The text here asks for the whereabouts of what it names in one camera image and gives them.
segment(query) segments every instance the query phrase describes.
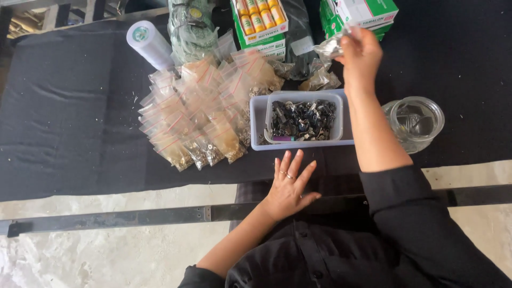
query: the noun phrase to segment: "table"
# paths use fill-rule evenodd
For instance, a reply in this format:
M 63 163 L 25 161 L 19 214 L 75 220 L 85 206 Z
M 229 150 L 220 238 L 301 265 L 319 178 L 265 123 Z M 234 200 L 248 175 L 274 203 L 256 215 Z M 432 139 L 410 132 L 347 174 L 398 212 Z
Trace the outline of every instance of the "table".
M 306 1 L 315 41 L 323 38 L 318 1 Z M 510 4 L 397 0 L 396 23 L 382 41 L 376 80 L 382 104 L 420 95 L 446 116 L 443 131 L 413 155 L 423 168 L 512 159 Z M 167 15 L 150 20 L 166 35 Z M 137 102 L 154 69 L 125 42 L 133 22 L 101 21 L 17 39 L 0 108 L 0 201 L 97 195 L 191 183 L 269 179 L 283 151 L 249 151 L 179 173 L 138 130 Z M 231 11 L 217 8 L 220 34 Z M 333 65 L 341 77 L 341 65 Z M 287 83 L 292 90 L 298 83 Z M 353 147 L 307 149 L 315 177 L 358 172 Z

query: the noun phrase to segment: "shirt button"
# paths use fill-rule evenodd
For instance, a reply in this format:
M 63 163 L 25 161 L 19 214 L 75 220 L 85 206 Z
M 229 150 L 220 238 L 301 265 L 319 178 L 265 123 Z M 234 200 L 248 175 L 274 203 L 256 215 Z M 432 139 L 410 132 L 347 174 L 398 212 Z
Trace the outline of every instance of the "shirt button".
M 322 279 L 323 276 L 324 274 L 322 274 L 320 271 L 313 272 L 313 277 L 315 277 L 315 279 Z

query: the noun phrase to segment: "person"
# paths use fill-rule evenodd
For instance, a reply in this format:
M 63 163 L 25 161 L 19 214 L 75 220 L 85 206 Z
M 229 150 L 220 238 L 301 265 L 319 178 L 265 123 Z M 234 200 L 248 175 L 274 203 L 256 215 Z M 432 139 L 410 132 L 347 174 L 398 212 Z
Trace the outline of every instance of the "person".
M 395 139 L 375 96 L 382 49 L 373 33 L 361 29 L 360 39 L 344 36 L 341 46 L 344 56 L 336 60 L 344 65 L 368 221 L 338 218 L 338 224 L 358 220 L 348 230 L 301 219 L 296 212 L 321 197 L 303 194 L 316 162 L 299 174 L 304 152 L 292 159 L 286 151 L 275 159 L 268 195 L 186 269 L 179 288 L 512 287 L 450 218 Z

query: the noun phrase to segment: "black sleeve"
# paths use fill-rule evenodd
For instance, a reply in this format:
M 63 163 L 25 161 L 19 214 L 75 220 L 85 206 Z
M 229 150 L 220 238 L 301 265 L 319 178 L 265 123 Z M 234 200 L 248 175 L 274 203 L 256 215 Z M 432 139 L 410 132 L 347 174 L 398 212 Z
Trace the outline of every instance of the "black sleeve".
M 419 168 L 406 166 L 360 175 L 382 236 L 424 273 L 448 286 L 512 286 L 451 219 Z
M 208 269 L 189 266 L 178 288 L 224 288 L 226 280 Z

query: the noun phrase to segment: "white sticker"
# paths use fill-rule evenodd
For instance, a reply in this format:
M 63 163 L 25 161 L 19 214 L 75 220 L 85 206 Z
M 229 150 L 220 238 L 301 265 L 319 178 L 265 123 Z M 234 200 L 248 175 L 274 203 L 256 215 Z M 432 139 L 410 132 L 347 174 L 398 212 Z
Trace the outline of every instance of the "white sticker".
M 313 51 L 313 45 L 313 38 L 311 38 L 311 36 L 306 36 L 290 44 L 291 50 L 297 56 Z

